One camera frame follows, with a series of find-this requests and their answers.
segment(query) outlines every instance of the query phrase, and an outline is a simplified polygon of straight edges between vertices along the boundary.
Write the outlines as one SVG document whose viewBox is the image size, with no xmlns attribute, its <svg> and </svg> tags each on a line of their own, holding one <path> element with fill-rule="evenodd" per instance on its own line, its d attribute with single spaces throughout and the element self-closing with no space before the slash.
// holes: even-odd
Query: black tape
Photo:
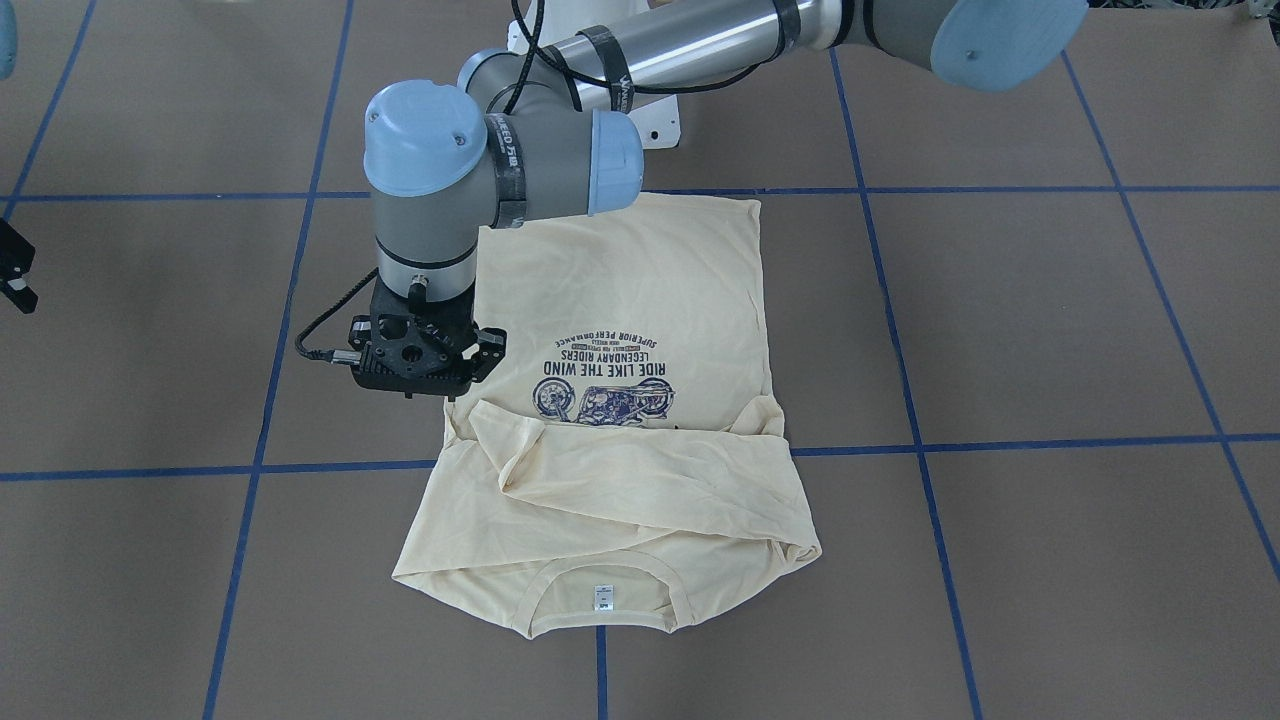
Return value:
<svg viewBox="0 0 1280 720">
<path fill-rule="evenodd" d="M 773 0 L 773 12 L 778 14 L 778 47 L 765 63 L 791 51 L 800 38 L 800 8 L 796 6 L 796 0 Z"/>
<path fill-rule="evenodd" d="M 631 68 L 627 65 L 622 46 L 618 45 L 618 38 L 604 26 L 581 29 L 579 35 L 590 41 L 591 47 L 595 47 L 595 55 L 600 58 L 604 82 L 609 83 L 609 109 L 630 113 L 636 95 L 635 82 L 631 81 Z"/>
<path fill-rule="evenodd" d="M 378 243 L 378 249 L 381 250 L 392 260 L 396 260 L 401 265 L 406 265 L 408 268 L 416 268 L 419 270 L 443 270 L 444 268 L 452 268 L 453 265 L 457 265 L 458 263 L 470 258 L 476 251 L 476 246 L 472 245 L 470 249 L 467 249 L 466 252 L 458 255 L 452 260 L 444 260 L 443 263 L 422 263 L 419 260 L 410 260 L 408 258 L 401 258 L 399 255 L 392 252 L 390 250 L 387 250 L 387 246 L 383 245 L 383 241 L 378 236 L 374 236 L 374 241 Z"/>
<path fill-rule="evenodd" d="M 561 69 L 568 69 L 568 63 L 564 61 L 564 55 L 561 54 L 559 49 L 554 45 L 548 45 L 547 47 L 543 47 L 543 50 L 545 50 L 547 54 L 552 56 L 552 60 L 556 60 L 556 64 L 559 65 L 558 68 L 553 67 L 552 69 L 564 76 L 564 85 L 568 86 L 568 99 L 573 101 L 573 110 L 581 113 L 582 97 L 577 94 L 577 83 L 573 82 L 572 76 Z"/>
<path fill-rule="evenodd" d="M 507 115 L 492 113 L 484 117 L 484 122 L 489 127 L 489 154 L 493 156 L 493 174 L 498 184 L 498 211 L 489 227 L 518 228 L 525 224 L 525 211 L 529 208 L 520 138 Z"/>
<path fill-rule="evenodd" d="M 854 27 L 854 13 L 856 12 L 858 0 L 844 0 L 840 4 L 840 32 L 836 33 L 836 40 L 827 49 L 832 49 L 837 45 L 844 45 L 845 40 L 849 38 L 849 31 Z"/>
<path fill-rule="evenodd" d="M 881 46 L 879 40 L 876 40 L 876 0 L 863 0 L 863 29 L 867 32 L 867 40 L 876 46 L 877 50 L 884 50 Z"/>
</svg>

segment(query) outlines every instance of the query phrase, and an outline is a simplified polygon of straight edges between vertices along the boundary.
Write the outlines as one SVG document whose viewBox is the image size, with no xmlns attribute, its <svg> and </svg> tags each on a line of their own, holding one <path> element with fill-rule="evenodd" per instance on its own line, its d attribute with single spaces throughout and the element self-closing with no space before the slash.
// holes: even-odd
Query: blue tape line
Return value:
<svg viewBox="0 0 1280 720">
<path fill-rule="evenodd" d="M 320 200 L 369 200 L 367 190 L 317 192 Z"/>
<path fill-rule="evenodd" d="M 347 54 L 347 36 L 351 33 L 351 15 L 355 9 L 355 0 L 347 0 L 347 9 L 342 19 L 342 32 L 338 37 L 338 51 L 333 65 L 333 78 L 329 82 L 329 96 L 325 101 L 324 122 L 320 124 L 320 138 L 316 142 L 315 165 L 311 169 L 311 184 L 307 188 L 307 205 L 302 213 L 302 227 L 298 231 L 298 242 L 293 252 L 293 268 L 289 272 L 289 288 L 284 296 L 284 310 L 280 314 L 280 332 L 275 342 L 275 359 L 271 363 L 271 379 L 266 388 L 266 401 L 262 404 L 262 429 L 257 437 L 257 450 L 253 454 L 253 465 L 260 466 L 266 456 L 266 439 L 271 432 L 271 414 L 275 406 L 275 393 L 280 383 L 280 368 L 284 364 L 284 351 L 288 346 L 289 313 L 293 306 L 293 292 L 298 284 L 298 273 L 302 266 L 302 256 L 306 252 L 307 234 L 311 231 L 311 214 L 315 210 L 315 196 L 320 186 L 320 170 L 324 167 L 325 145 L 329 140 L 329 126 L 333 122 L 333 108 L 338 100 L 338 83 L 342 79 L 343 59 Z M 248 543 L 250 527 L 253 523 L 253 505 L 257 497 L 259 474 L 250 477 L 248 493 L 244 497 L 244 514 L 241 518 L 239 539 L 236 546 L 236 560 L 232 564 L 230 583 L 227 589 L 227 605 L 223 607 L 223 623 L 218 633 L 218 648 L 214 652 L 214 666 L 209 674 L 209 692 L 205 694 L 204 720 L 212 720 L 214 708 L 218 703 L 218 688 L 223 675 L 223 662 L 227 657 L 227 643 L 230 638 L 232 618 L 236 612 L 236 593 L 239 588 L 241 571 L 244 566 L 244 552 Z"/>
<path fill-rule="evenodd" d="M 23 195 L 23 202 L 173 202 L 180 200 L 306 200 L 306 192 L 174 192 L 138 195 Z"/>
<path fill-rule="evenodd" d="M 1226 436 L 1228 442 L 1280 442 L 1280 433 L 1242 433 Z"/>
<path fill-rule="evenodd" d="M 1073 450 L 1091 447 L 1149 447 L 1162 445 L 1210 445 L 1217 436 L 1164 436 L 1082 439 L 1024 439 L 996 442 L 938 442 L 924 446 L 925 452 L 991 452 L 1007 450 Z"/>
<path fill-rule="evenodd" d="M 1160 270 L 1156 268 L 1156 260 L 1151 255 L 1151 249 L 1147 246 L 1147 238 L 1142 233 L 1142 227 L 1138 224 L 1138 215 L 1133 211 L 1133 205 L 1129 202 L 1129 195 L 1120 183 L 1120 173 L 1116 172 L 1115 163 L 1111 159 L 1111 152 L 1107 150 L 1107 143 L 1102 138 L 1102 129 L 1098 126 L 1097 118 L 1093 115 L 1093 109 L 1089 108 L 1089 101 L 1084 97 L 1084 88 L 1080 86 L 1080 81 L 1075 76 L 1075 68 L 1071 67 L 1071 59 L 1068 58 L 1065 50 L 1062 51 L 1062 63 L 1066 65 L 1066 73 L 1071 78 L 1071 86 L 1075 87 L 1075 95 L 1080 100 L 1080 106 L 1084 109 L 1084 117 L 1088 118 L 1089 127 L 1093 129 L 1093 137 L 1097 140 L 1098 149 L 1102 151 L 1102 159 L 1106 161 L 1107 170 L 1111 173 L 1111 179 L 1115 182 L 1116 191 L 1120 193 L 1120 201 L 1124 205 L 1125 215 L 1129 218 L 1129 227 L 1133 228 L 1134 238 L 1138 241 L 1138 247 L 1142 250 L 1142 258 L 1147 263 L 1147 270 L 1151 273 L 1151 281 L 1155 283 L 1156 292 L 1160 295 L 1160 302 L 1165 306 L 1165 314 L 1169 316 L 1169 324 L 1172 327 L 1174 334 L 1178 337 L 1178 345 L 1183 350 L 1183 357 L 1185 357 L 1187 366 L 1190 369 L 1192 378 L 1196 380 L 1196 389 L 1199 391 L 1201 400 L 1204 402 L 1204 411 L 1208 413 L 1210 421 L 1213 424 L 1213 432 L 1222 446 L 1222 454 L 1226 456 L 1226 462 L 1231 468 L 1231 475 L 1235 478 L 1235 484 L 1240 491 L 1240 498 L 1244 500 L 1244 506 L 1249 511 L 1249 518 L 1253 520 L 1253 529 L 1258 533 L 1258 541 L 1262 542 L 1262 548 L 1267 555 L 1267 560 L 1271 562 L 1271 571 L 1275 574 L 1276 580 L 1280 582 L 1280 557 L 1276 556 L 1275 546 L 1271 543 L 1267 528 L 1262 523 L 1262 516 L 1258 514 L 1257 505 L 1253 502 L 1253 493 L 1249 492 L 1249 486 L 1244 480 L 1244 474 L 1240 473 L 1240 466 L 1235 461 L 1235 452 L 1231 450 L 1228 436 L 1222 429 L 1222 420 L 1217 414 L 1217 409 L 1213 407 L 1213 398 L 1210 397 L 1208 387 L 1204 384 L 1204 378 L 1199 372 L 1199 365 L 1196 364 L 1196 357 L 1192 355 L 1192 347 L 1187 341 L 1187 333 L 1183 332 L 1183 325 L 1178 322 L 1178 314 L 1174 311 L 1174 304 L 1169 299 L 1165 283 L 1160 279 Z"/>
<path fill-rule="evenodd" d="M 1280 433 L 1240 433 L 1229 434 L 1230 443 L 1280 442 Z M 1014 439 L 992 442 L 940 442 L 924 443 L 922 450 L 929 455 L 947 452 L 1004 452 L 1016 450 L 1088 450 L 1097 447 L 1147 447 L 1147 446 L 1187 446 L 1217 445 L 1217 436 L 1153 436 L 1119 438 L 1080 438 L 1080 439 Z M 849 457 L 861 455 L 911 455 L 914 445 L 855 445 L 855 446 L 815 446 L 792 447 L 792 457 Z M 0 483 L 55 482 L 55 480 L 109 480 L 142 478 L 198 478 L 225 475 L 288 475 L 303 473 L 358 473 L 384 470 L 430 470 L 435 468 L 434 459 L 421 460 L 355 460 L 339 462 L 284 462 L 276 465 L 209 465 L 193 468 L 125 468 L 101 470 L 29 470 L 0 473 Z"/>
<path fill-rule="evenodd" d="M 1115 192 L 1114 184 L 1065 186 L 902 186 L 902 187 L 673 187 L 650 190 L 660 195 L 957 195 L 957 193 L 1056 193 Z M 1201 184 L 1201 186 L 1120 186 L 1125 192 L 1142 193 L 1236 193 L 1280 192 L 1280 184 Z M 316 200 L 369 200 L 366 190 L 319 191 Z M 99 195 L 0 195 L 0 202 L 168 202 L 179 200 L 306 200 L 308 192 L 188 192 L 188 193 L 99 193 Z"/>
<path fill-rule="evenodd" d="M 1125 184 L 1125 192 L 1280 192 L 1280 184 Z"/>
<path fill-rule="evenodd" d="M 792 457 L 827 457 L 849 455 L 909 455 L 914 445 L 864 445 L 849 447 L 792 447 Z"/>
<path fill-rule="evenodd" d="M 384 460 L 366 462 L 292 462 L 285 465 L 264 465 L 264 475 L 292 475 L 306 473 L 365 473 L 379 470 L 430 470 L 435 460 Z"/>
<path fill-rule="evenodd" d="M 652 190 L 659 195 L 858 195 L 856 187 L 685 187 Z"/>
<path fill-rule="evenodd" d="M 209 674 L 209 691 L 205 693 L 204 720 L 212 720 L 218 703 L 218 688 L 223 682 L 223 662 L 227 660 L 227 641 L 232 634 L 232 615 L 236 612 L 236 596 L 239 593 L 241 571 L 244 568 L 244 552 L 248 548 L 248 529 L 253 521 L 253 506 L 257 502 L 259 475 L 248 479 L 244 492 L 244 510 L 241 514 L 239 533 L 236 537 L 236 557 L 232 560 L 232 577 L 227 584 L 227 600 L 223 602 L 223 621 L 218 628 L 218 646 L 214 650 L 214 667 Z"/>
<path fill-rule="evenodd" d="M 29 473 L 0 473 L 0 483 L 141 478 L 209 478 L 220 475 L 248 475 L 252 473 L 252 465 L 214 465 L 207 468 L 127 468 L 119 470 L 36 470 Z"/>
<path fill-rule="evenodd" d="M 868 187 L 872 195 L 954 195 L 954 193 L 1005 193 L 1005 192 L 1115 192 L 1107 184 L 1065 186 L 920 186 L 920 187 Z"/>
<path fill-rule="evenodd" d="M 854 161 L 854 176 L 858 178 L 858 187 L 867 187 L 863 177 L 861 156 L 858 152 L 858 138 L 854 133 L 852 114 L 849 110 L 849 100 L 845 96 L 845 83 L 840 72 L 840 60 L 836 51 L 828 51 L 831 56 L 831 70 L 836 78 L 836 92 L 840 96 L 840 110 L 845 118 L 845 135 L 849 137 L 849 152 Z M 964 669 L 965 685 L 969 691 L 969 706 L 974 720 L 982 720 L 982 702 L 978 697 L 978 682 L 974 678 L 973 662 L 969 657 L 969 641 L 964 630 L 964 618 L 960 615 L 960 601 L 956 596 L 955 579 L 951 575 L 951 560 L 947 555 L 946 538 L 942 534 L 942 519 L 938 516 L 938 505 L 933 493 L 933 479 L 929 475 L 929 462 L 924 454 L 924 443 L 920 438 L 920 424 L 915 414 L 915 401 L 911 397 L 911 382 L 906 372 L 906 357 L 902 354 L 902 343 L 899 338 L 897 322 L 893 318 L 893 301 L 888 290 L 888 279 L 884 274 L 884 263 L 881 256 L 879 240 L 876 234 L 876 220 L 872 217 L 870 197 L 863 192 L 859 195 L 863 205 L 863 217 L 867 220 L 867 237 L 870 242 L 872 259 L 876 263 L 876 279 L 881 287 L 884 301 L 884 320 L 888 324 L 890 341 L 893 345 L 893 355 L 897 359 L 897 372 L 902 380 L 902 402 L 906 406 L 906 419 L 911 425 L 911 442 L 915 450 L 916 464 L 920 469 L 920 484 L 924 489 L 924 500 L 929 507 L 929 524 L 933 527 L 933 544 L 938 552 L 938 565 L 942 570 L 942 583 L 946 587 L 947 605 L 951 607 L 951 625 L 956 634 L 956 647 L 960 651 L 960 664 Z"/>
<path fill-rule="evenodd" d="M 45 109 L 45 117 L 40 120 L 40 129 L 36 131 L 36 137 L 31 141 L 31 149 L 27 150 L 27 159 L 22 164 L 22 172 L 18 173 L 18 182 L 14 183 L 13 192 L 9 195 L 9 201 L 5 204 L 5 220 L 13 218 L 13 209 L 18 205 L 18 197 L 22 195 L 23 186 L 27 184 L 27 177 L 31 174 L 32 165 L 36 164 L 36 154 L 40 152 L 40 145 L 45 142 L 45 133 L 49 132 L 49 123 L 54 119 L 54 111 L 58 109 L 58 101 L 63 97 L 63 90 L 67 90 L 67 79 L 72 77 L 72 68 L 76 67 L 76 59 L 79 58 L 81 47 L 84 45 L 84 36 L 88 33 L 88 23 L 93 19 L 93 10 L 96 8 L 97 0 L 90 0 L 88 6 L 84 8 L 84 19 L 81 20 L 79 31 L 76 33 L 76 42 L 72 44 L 72 53 L 67 56 L 67 64 L 63 67 L 63 74 L 58 78 L 58 86 L 54 87 L 54 96 L 49 100 L 49 108 Z"/>
<path fill-rule="evenodd" d="M 604 625 L 595 626 L 595 716 L 609 720 L 609 662 Z"/>
</svg>

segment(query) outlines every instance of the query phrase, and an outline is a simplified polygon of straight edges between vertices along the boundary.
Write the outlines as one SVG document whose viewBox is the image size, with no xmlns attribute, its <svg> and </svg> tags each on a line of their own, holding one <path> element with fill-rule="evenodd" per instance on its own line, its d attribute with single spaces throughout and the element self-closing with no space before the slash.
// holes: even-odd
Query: printed graphic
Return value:
<svg viewBox="0 0 1280 720">
<path fill-rule="evenodd" d="M 577 418 L 568 419 L 573 388 L 562 378 L 547 378 L 534 388 L 534 405 L 545 418 L 581 425 L 639 425 L 646 419 L 667 416 L 676 392 L 662 378 L 645 378 L 626 387 L 591 386 L 582 393 Z"/>
<path fill-rule="evenodd" d="M 532 392 L 534 407 L 544 418 L 581 425 L 640 425 L 666 418 L 675 401 L 676 392 L 663 379 L 667 364 L 653 338 L 620 331 L 581 333 L 556 341 L 553 357 L 543 363 L 547 377 Z M 579 378 L 643 379 L 575 389 Z M 579 392 L 582 398 L 575 414 Z"/>
<path fill-rule="evenodd" d="M 547 418 L 568 423 L 571 421 L 568 409 L 573 405 L 573 386 L 559 378 L 547 378 L 534 388 L 534 405 Z"/>
</svg>

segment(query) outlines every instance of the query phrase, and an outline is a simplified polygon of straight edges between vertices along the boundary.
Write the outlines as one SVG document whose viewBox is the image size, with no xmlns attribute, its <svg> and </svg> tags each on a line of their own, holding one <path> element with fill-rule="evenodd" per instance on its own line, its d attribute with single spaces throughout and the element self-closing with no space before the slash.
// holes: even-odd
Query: floor tile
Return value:
<svg viewBox="0 0 1280 720">
<path fill-rule="evenodd" d="M 872 208 L 925 442 L 1212 432 L 1117 196 Z"/>
<path fill-rule="evenodd" d="M 986 717 L 1275 715 L 1280 583 L 1219 446 L 929 466 Z"/>
<path fill-rule="evenodd" d="M 1280 552 L 1280 442 L 1238 442 L 1231 446 L 1231 452 L 1249 487 L 1271 548 Z"/>
<path fill-rule="evenodd" d="M 0 307 L 23 338 L 0 365 L 22 409 L 0 414 L 5 470 L 252 462 L 301 219 L 301 201 L 18 205 L 40 306 Z"/>
<path fill-rule="evenodd" d="M 88 3 L 18 0 L 18 60 L 0 86 L 0 195 L 13 191 Z"/>
<path fill-rule="evenodd" d="M 1222 427 L 1280 432 L 1280 193 L 1130 202 Z"/>
<path fill-rule="evenodd" d="M 1061 60 L 993 94 L 872 47 L 837 54 L 870 187 L 1111 184 Z"/>
<path fill-rule="evenodd" d="M 856 196 L 760 199 L 773 388 L 797 447 L 910 443 Z"/>
<path fill-rule="evenodd" d="M 305 0 L 100 3 L 26 191 L 305 192 L 342 17 Z"/>
<path fill-rule="evenodd" d="M 467 58 L 507 46 L 511 17 L 511 5 L 503 1 L 357 3 L 320 188 L 369 190 L 364 117 L 379 90 L 415 78 L 453 85 Z"/>
<path fill-rule="evenodd" d="M 1280 183 L 1280 53 L 1243 5 L 1093 10 L 1068 55 L 1121 182 Z"/>
<path fill-rule="evenodd" d="M 525 641 L 392 580 L 425 473 L 266 475 L 219 717 L 582 717 L 595 632 Z"/>
<path fill-rule="evenodd" d="M 338 365 L 302 359 L 292 338 L 328 310 L 376 263 L 367 200 L 316 202 L 293 295 L 289 347 L 268 438 L 268 462 L 338 462 L 435 457 L 444 437 L 443 400 L 365 389 Z M 308 340 L 347 348 L 351 318 L 369 313 L 365 288 Z"/>
<path fill-rule="evenodd" d="M 823 556 L 673 635 L 609 628 L 611 717 L 972 717 L 915 457 L 797 465 Z"/>
<path fill-rule="evenodd" d="M 244 488 L 0 483 L 0 716 L 198 717 Z"/>
<path fill-rule="evenodd" d="M 851 187 L 826 53 L 796 50 L 737 85 L 680 100 L 680 146 L 645 154 L 646 190 Z"/>
</svg>

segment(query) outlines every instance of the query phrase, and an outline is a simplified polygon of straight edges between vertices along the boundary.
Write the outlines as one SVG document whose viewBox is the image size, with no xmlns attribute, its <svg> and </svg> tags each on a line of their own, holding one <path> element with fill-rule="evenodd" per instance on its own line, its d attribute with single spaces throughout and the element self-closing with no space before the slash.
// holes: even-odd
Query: black cable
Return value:
<svg viewBox="0 0 1280 720">
<path fill-rule="evenodd" d="M 568 76 L 568 77 L 571 77 L 571 78 L 573 78 L 573 79 L 576 79 L 579 82 L 585 82 L 586 85 L 591 85 L 591 86 L 595 86 L 595 87 L 604 87 L 604 88 L 609 87 L 608 82 L 605 82 L 603 79 L 599 79 L 599 78 L 594 78 L 591 76 L 585 76 L 585 74 L 582 74 L 582 73 L 580 73 L 580 72 L 577 72 L 577 70 L 575 70 L 575 69 L 572 69 L 572 68 L 562 64 L 559 60 L 557 60 L 556 58 L 552 58 L 550 54 L 548 54 L 545 50 L 543 50 L 536 44 L 534 44 L 532 42 L 532 36 L 529 32 L 529 26 L 525 24 L 525 15 L 520 10 L 518 0 L 511 0 L 511 12 L 512 12 L 512 15 L 515 15 L 516 24 L 520 26 L 521 35 L 524 35 L 525 40 L 530 42 L 530 47 L 532 49 L 532 53 L 536 53 L 538 56 L 541 58 L 544 63 L 547 63 L 548 65 L 550 65 L 556 70 L 559 70 L 562 74 L 566 74 L 566 76 Z M 778 23 L 778 44 L 777 44 L 777 47 L 773 51 L 773 58 L 777 58 L 778 55 L 781 55 L 782 50 L 785 47 L 786 47 L 786 33 L 785 33 L 785 31 L 782 28 L 782 23 L 780 22 Z M 646 86 L 646 85 L 637 85 L 637 86 L 635 86 L 634 90 L 635 90 L 635 92 L 637 92 L 640 95 L 689 95 L 689 94 L 694 94 L 694 92 L 709 92 L 709 91 L 713 91 L 713 90 L 726 88 L 726 87 L 728 87 L 728 86 L 731 86 L 731 85 L 741 81 L 746 76 L 754 73 L 755 69 L 759 68 L 764 63 L 756 63 L 754 65 L 750 65 L 750 67 L 740 70 L 737 74 L 735 74 L 732 77 L 728 77 L 728 78 L 718 81 L 718 82 L 708 83 L 708 85 L 696 85 L 696 86 L 691 86 L 691 87 L 654 87 L 654 86 Z"/>
<path fill-rule="evenodd" d="M 511 3 L 518 10 L 520 6 L 516 5 L 516 0 L 511 0 Z M 538 13 L 534 15 L 534 32 L 530 37 L 526 37 L 526 40 L 529 41 L 530 51 L 525 53 L 525 65 L 520 68 L 520 79 L 516 81 L 516 90 L 511 92 L 511 99 L 507 100 L 507 109 L 503 110 L 503 113 L 508 115 L 511 114 L 512 110 L 516 109 L 516 101 L 520 100 L 520 94 L 524 92 L 525 83 L 529 82 L 529 70 L 534 67 L 534 55 L 535 55 L 534 49 L 541 50 L 541 47 L 538 46 L 538 41 L 543 36 L 543 15 L 545 14 L 547 14 L 547 0 L 539 0 Z"/>
<path fill-rule="evenodd" d="M 357 292 L 364 290 L 365 286 L 369 284 L 370 281 L 372 281 L 376 275 L 378 275 L 378 268 L 374 268 L 372 270 L 369 272 L 367 275 L 365 275 L 365 279 L 360 281 L 358 283 L 356 283 L 356 287 L 347 291 L 347 295 L 343 295 L 342 300 L 339 300 L 333 307 L 321 313 L 319 318 L 312 320 L 310 325 L 307 325 L 306 328 L 302 329 L 302 332 L 298 333 L 298 337 L 293 338 L 293 348 L 298 351 L 298 355 L 306 357 L 307 360 L 324 360 L 325 363 L 333 359 L 333 350 L 307 350 L 306 346 L 302 345 L 302 341 L 305 341 L 307 336 L 311 334 L 312 331 L 319 328 L 321 323 L 332 318 L 334 313 L 342 310 L 343 305 L 351 302 L 351 299 L 355 297 Z"/>
</svg>

